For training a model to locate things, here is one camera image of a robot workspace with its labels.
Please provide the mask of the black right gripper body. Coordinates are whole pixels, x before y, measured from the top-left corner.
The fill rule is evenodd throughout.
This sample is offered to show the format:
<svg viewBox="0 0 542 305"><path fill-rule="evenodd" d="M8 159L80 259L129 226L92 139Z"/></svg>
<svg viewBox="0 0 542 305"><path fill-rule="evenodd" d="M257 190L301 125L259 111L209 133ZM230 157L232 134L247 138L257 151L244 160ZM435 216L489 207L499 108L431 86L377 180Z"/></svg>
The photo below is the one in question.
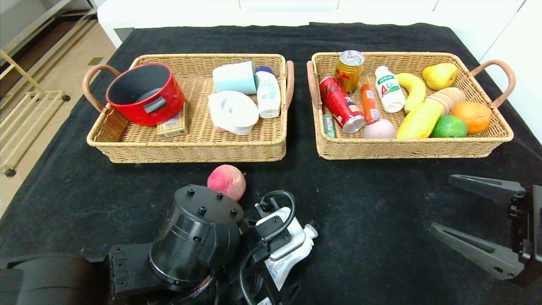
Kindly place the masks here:
<svg viewBox="0 0 542 305"><path fill-rule="evenodd" d="M511 247L524 266L511 281L523 288L534 284L542 274L541 204L542 188L533 185L523 197L514 197L509 205Z"/></svg>

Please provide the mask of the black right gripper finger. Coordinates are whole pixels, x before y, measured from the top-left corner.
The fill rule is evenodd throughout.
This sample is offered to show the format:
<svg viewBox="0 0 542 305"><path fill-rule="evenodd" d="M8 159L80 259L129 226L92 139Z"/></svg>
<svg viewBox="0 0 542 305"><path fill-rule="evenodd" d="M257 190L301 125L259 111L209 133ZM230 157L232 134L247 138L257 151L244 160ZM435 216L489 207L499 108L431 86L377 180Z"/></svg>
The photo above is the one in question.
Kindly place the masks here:
<svg viewBox="0 0 542 305"><path fill-rule="evenodd" d="M511 280L525 268L517 253L510 248L435 222L430 225L430 232L445 245L498 280Z"/></svg>
<svg viewBox="0 0 542 305"><path fill-rule="evenodd" d="M450 175L448 181L451 185L497 203L521 202L526 199L526 189L515 181L461 174Z"/></svg>

